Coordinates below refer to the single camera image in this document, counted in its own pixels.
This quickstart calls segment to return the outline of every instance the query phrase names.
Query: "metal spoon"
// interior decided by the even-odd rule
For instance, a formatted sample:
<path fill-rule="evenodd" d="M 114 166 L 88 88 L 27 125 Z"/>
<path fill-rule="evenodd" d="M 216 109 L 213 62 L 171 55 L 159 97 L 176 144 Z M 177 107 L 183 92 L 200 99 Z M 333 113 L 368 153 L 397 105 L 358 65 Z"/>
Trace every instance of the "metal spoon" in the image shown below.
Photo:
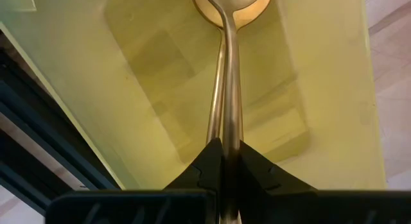
<path fill-rule="evenodd" d="M 223 21 L 217 9 L 208 0 L 193 0 L 197 10 L 207 19 L 209 22 L 213 23 L 218 27 L 221 33 L 220 50 L 218 52 L 216 77 L 214 80 L 214 91 L 211 101 L 210 116 L 207 129 L 207 139 L 206 144 L 209 143 L 215 137 L 220 135 L 221 127 L 221 117 L 222 117 L 222 104 L 223 104 L 223 93 L 224 93 L 224 54 L 225 54 L 225 38 L 223 33 Z M 234 12 L 234 21 L 236 23 L 237 31 L 242 27 L 246 26 L 253 20 L 255 20 L 265 8 L 267 8 L 270 0 L 257 0 L 250 6 L 243 8 Z M 242 121 L 242 107 L 241 107 L 241 87 L 240 82 L 238 82 L 239 87 L 239 104 L 240 104 L 240 139 L 243 140 L 243 121 Z"/>
<path fill-rule="evenodd" d="M 224 223 L 237 222 L 236 168 L 240 149 L 240 61 L 233 13 L 257 0 L 209 0 L 218 10 L 225 33 L 223 152 L 225 158 L 221 217 Z"/>

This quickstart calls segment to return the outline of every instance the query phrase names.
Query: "yellow surface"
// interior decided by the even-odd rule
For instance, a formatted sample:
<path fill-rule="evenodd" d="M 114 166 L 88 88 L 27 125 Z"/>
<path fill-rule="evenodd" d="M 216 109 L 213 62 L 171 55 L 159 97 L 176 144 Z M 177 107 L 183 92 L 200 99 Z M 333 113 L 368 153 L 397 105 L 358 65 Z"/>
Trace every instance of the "yellow surface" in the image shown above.
<path fill-rule="evenodd" d="M 191 0 L 34 0 L 2 30 L 125 188 L 204 147 L 218 30 Z M 385 187 L 364 0 L 273 0 L 239 32 L 245 141 L 318 188 Z"/>

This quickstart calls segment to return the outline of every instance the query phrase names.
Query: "floor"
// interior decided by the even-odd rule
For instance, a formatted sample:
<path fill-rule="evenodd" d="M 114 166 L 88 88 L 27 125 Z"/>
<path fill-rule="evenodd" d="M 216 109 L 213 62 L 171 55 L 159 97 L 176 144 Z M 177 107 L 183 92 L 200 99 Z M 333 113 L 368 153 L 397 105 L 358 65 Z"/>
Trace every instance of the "floor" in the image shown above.
<path fill-rule="evenodd" d="M 411 189 L 411 0 L 365 3 L 387 183 L 390 189 Z M 4 116 L 0 116 L 0 127 L 32 153 L 48 158 Z M 43 161 L 73 188 L 82 186 L 58 163 Z M 43 222 L 42 216 L 0 187 L 0 223 L 25 220 Z"/>

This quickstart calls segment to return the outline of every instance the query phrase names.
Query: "glass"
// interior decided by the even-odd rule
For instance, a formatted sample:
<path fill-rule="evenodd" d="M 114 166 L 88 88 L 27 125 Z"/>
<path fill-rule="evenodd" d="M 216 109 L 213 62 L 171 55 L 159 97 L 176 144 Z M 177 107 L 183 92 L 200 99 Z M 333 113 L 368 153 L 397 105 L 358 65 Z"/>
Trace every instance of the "glass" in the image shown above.
<path fill-rule="evenodd" d="M 239 32 L 245 142 L 314 187 L 385 187 L 364 1 L 272 0 Z M 192 0 L 33 2 L 2 31 L 122 188 L 166 186 L 206 145 L 220 32 Z"/>

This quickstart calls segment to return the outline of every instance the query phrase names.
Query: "yellow plastic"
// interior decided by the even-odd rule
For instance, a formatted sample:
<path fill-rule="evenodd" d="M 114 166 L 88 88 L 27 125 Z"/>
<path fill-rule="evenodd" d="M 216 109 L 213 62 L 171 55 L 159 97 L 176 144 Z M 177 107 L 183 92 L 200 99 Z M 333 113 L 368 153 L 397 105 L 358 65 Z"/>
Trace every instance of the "yellow plastic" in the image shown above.
<path fill-rule="evenodd" d="M 0 12 L 114 178 L 158 189 L 205 146 L 219 32 L 191 0 Z M 273 0 L 239 32 L 245 142 L 307 183 L 383 189 L 364 0 Z"/>

